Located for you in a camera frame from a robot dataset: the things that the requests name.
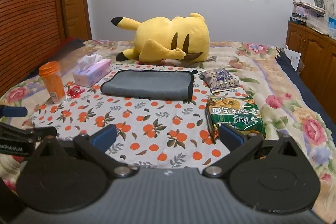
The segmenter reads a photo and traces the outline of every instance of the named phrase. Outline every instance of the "folded gray cloth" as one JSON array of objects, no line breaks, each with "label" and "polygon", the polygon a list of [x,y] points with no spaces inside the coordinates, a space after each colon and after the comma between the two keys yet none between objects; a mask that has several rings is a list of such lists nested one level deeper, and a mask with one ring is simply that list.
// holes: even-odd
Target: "folded gray cloth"
[{"label": "folded gray cloth", "polygon": [[104,82],[103,93],[127,97],[191,100],[194,71],[121,70]]}]

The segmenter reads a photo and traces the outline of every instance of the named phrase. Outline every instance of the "tissue box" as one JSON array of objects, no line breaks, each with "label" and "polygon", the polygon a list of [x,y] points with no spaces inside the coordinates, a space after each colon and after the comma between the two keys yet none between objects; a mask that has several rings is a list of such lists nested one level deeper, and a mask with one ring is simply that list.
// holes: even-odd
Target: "tissue box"
[{"label": "tissue box", "polygon": [[75,79],[76,85],[86,86],[88,88],[92,87],[110,72],[110,64],[110,59],[103,59],[86,70],[75,70],[73,72],[73,78]]}]

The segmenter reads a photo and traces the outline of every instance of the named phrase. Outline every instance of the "plastic bottle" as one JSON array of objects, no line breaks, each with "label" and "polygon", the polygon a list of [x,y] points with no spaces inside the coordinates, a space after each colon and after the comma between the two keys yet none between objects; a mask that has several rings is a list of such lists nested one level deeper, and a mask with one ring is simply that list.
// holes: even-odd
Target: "plastic bottle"
[{"label": "plastic bottle", "polygon": [[57,61],[51,61],[39,69],[39,75],[42,78],[54,104],[60,104],[65,100],[60,65]]}]

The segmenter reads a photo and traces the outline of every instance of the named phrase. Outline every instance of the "yellow plush toy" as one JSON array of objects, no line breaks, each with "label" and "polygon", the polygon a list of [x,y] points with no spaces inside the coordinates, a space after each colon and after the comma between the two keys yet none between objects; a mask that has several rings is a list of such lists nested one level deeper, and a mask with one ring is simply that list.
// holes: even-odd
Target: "yellow plush toy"
[{"label": "yellow plush toy", "polygon": [[155,17],[142,23],[126,17],[115,17],[113,25],[135,30],[134,48],[124,50],[116,57],[124,61],[139,57],[142,62],[179,59],[200,62],[209,54],[209,30],[200,14],[189,17]]}]

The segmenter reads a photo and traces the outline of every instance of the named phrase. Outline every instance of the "green snack package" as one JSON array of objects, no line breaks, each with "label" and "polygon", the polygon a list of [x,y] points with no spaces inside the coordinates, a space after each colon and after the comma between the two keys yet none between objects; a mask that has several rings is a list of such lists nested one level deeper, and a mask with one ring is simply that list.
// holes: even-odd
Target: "green snack package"
[{"label": "green snack package", "polygon": [[212,138],[219,136],[219,127],[226,123],[243,134],[261,133],[266,138],[259,109],[251,96],[232,98],[209,96],[206,115]]}]

